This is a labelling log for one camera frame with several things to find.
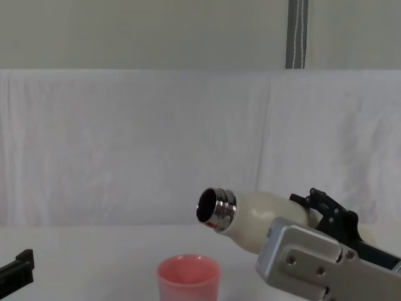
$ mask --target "screw hole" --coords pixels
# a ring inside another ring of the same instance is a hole
[[[287,263],[288,265],[294,265],[296,263],[295,257],[294,256],[287,257]]]
[[[326,270],[323,267],[318,267],[316,269],[316,274],[318,274],[319,276],[323,276],[325,273],[326,273]]]
[[[354,253],[353,251],[351,251],[351,250],[348,250],[348,251],[345,253],[345,258],[348,259],[348,260],[351,260],[351,259],[353,259],[354,257],[355,257],[355,253]]]

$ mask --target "bottle opening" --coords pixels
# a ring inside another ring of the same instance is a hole
[[[206,189],[199,198],[196,216],[201,223],[209,221],[216,208],[217,194],[213,188]]]

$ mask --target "cup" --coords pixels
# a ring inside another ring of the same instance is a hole
[[[160,301],[217,301],[220,266],[202,255],[177,255],[157,269]]]

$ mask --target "white wall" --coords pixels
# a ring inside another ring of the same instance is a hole
[[[401,1],[310,0],[306,67],[400,69]]]
[[[284,67],[282,0],[2,0],[0,68]]]

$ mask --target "black clamp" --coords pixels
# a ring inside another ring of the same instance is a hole
[[[289,199],[306,209],[319,212],[323,217],[316,230],[355,250],[362,260],[389,270],[393,270],[401,261],[401,258],[366,243],[358,232],[358,215],[345,209],[323,191],[312,188],[306,198],[292,194]]]
[[[33,251],[25,250],[15,260],[0,268],[0,299],[33,282]]]

